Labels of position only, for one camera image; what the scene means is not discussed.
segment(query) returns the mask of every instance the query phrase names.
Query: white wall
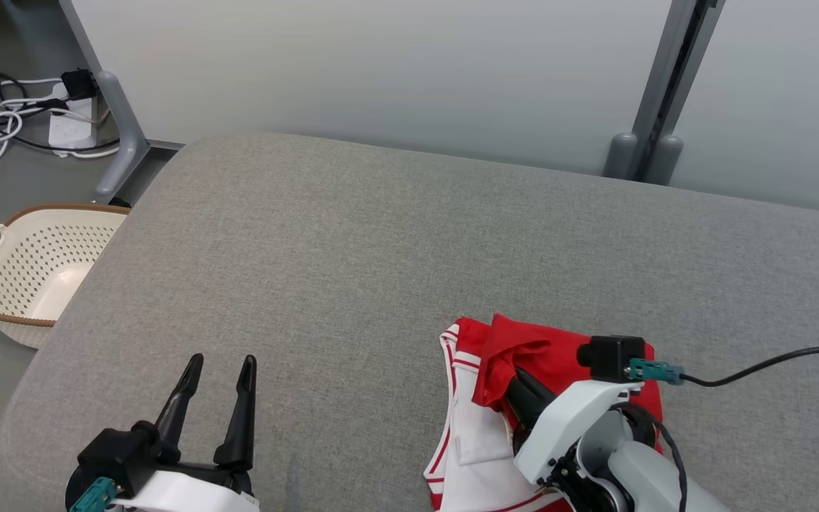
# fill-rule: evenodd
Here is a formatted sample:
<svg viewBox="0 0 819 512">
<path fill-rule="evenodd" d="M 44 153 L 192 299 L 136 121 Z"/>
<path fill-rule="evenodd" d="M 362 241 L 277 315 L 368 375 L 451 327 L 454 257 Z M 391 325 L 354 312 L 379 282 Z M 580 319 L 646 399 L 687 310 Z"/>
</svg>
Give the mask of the white wall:
<svg viewBox="0 0 819 512">
<path fill-rule="evenodd" d="M 149 139 L 266 129 L 601 172 L 670 0 L 74 0 Z"/>
<path fill-rule="evenodd" d="M 725 0 L 670 185 L 819 208 L 819 2 Z"/>
</svg>

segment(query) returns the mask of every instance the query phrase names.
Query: gray fabric surface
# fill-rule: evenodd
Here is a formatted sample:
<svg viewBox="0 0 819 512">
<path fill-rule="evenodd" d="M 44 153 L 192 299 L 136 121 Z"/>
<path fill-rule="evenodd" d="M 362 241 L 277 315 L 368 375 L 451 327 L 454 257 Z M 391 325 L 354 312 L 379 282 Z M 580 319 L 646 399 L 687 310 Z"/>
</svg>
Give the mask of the gray fabric surface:
<svg viewBox="0 0 819 512">
<path fill-rule="evenodd" d="M 170 161 L 0 427 L 13 510 L 55 512 L 102 428 L 154 419 L 205 354 L 182 435 L 209 461 L 241 360 L 266 512 L 429 510 L 438 334 L 495 311 L 639 334 L 714 378 L 819 344 L 819 213 L 545 169 L 250 134 Z M 819 356 L 663 388 L 691 476 L 734 510 L 819 510 Z"/>
</svg>

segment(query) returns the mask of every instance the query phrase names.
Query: power strip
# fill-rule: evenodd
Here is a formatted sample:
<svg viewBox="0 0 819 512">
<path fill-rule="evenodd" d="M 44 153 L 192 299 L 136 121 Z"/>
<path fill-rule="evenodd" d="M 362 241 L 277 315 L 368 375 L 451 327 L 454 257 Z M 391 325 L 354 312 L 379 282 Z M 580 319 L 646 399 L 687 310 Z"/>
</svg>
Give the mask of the power strip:
<svg viewBox="0 0 819 512">
<path fill-rule="evenodd" d="M 53 85 L 51 97 L 66 97 L 68 91 L 65 84 L 59 82 Z M 68 101 L 68 109 L 79 114 L 79 116 L 94 119 L 95 98 L 89 97 L 86 100 Z M 49 116 L 49 145 L 54 148 L 91 148 L 97 146 L 97 125 L 72 119 L 72 117 L 62 114 L 52 113 Z M 66 151 L 53 150 L 58 156 L 65 158 Z"/>
</svg>

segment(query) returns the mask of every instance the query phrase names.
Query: brown basket rim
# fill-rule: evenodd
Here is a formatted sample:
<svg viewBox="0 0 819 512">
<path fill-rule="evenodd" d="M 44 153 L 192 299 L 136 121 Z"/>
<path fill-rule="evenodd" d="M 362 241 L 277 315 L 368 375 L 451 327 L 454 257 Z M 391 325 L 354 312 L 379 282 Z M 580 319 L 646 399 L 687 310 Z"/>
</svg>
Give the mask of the brown basket rim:
<svg viewBox="0 0 819 512">
<path fill-rule="evenodd" d="M 14 221 L 18 220 L 19 218 L 24 217 L 27 214 L 35 213 L 35 211 L 40 210 L 88 210 L 88 211 L 103 211 L 103 213 L 120 213 L 122 215 L 128 215 L 131 211 L 131 208 L 124 208 L 121 206 L 111 206 L 111 205 L 103 205 L 103 204 L 95 204 L 95 203 L 74 203 L 74 202 L 48 202 L 43 204 L 38 204 L 36 206 L 32 206 L 30 208 L 24 208 L 20 210 L 18 213 L 9 217 L 8 220 L 4 221 L 4 226 L 10 226 L 14 223 Z M 41 320 L 39 318 L 23 318 L 20 316 L 14 316 L 13 314 L 1 314 L 0 312 L 0 321 L 7 321 L 9 324 L 18 324 L 18 325 L 29 325 L 32 327 L 52 327 L 55 325 L 55 320 Z"/>
</svg>

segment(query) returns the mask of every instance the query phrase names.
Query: red stripe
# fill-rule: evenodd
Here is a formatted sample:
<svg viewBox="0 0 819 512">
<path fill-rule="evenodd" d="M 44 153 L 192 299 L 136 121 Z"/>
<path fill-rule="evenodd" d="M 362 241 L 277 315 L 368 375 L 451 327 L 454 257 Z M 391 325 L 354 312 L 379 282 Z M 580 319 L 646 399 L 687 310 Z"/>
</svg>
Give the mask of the red stripe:
<svg viewBox="0 0 819 512">
<path fill-rule="evenodd" d="M 446 352 L 448 353 L 448 363 L 451 366 L 451 397 L 453 397 L 454 393 L 457 393 L 457 373 L 454 372 L 454 354 L 451 353 L 451 346 L 446 347 Z M 448 433 L 444 437 L 444 443 L 441 445 L 441 449 L 438 450 L 438 456 L 435 457 L 435 464 L 432 465 L 432 473 L 434 473 L 435 469 L 438 469 L 439 464 L 441 464 L 441 458 L 444 457 L 444 452 L 448 449 L 448 441 L 451 440 L 451 428 L 448 427 Z"/>
<path fill-rule="evenodd" d="M 475 368 L 475 369 L 477 369 L 477 370 L 478 370 L 478 364 L 469 363 L 469 362 L 464 361 L 464 360 L 462 360 L 462 359 L 457 359 L 457 360 L 455 360 L 455 361 L 456 361 L 456 363 L 458 363 L 458 364 L 466 364 L 466 366 L 469 366 L 469 367 L 472 367 L 472 368 Z"/>
</svg>

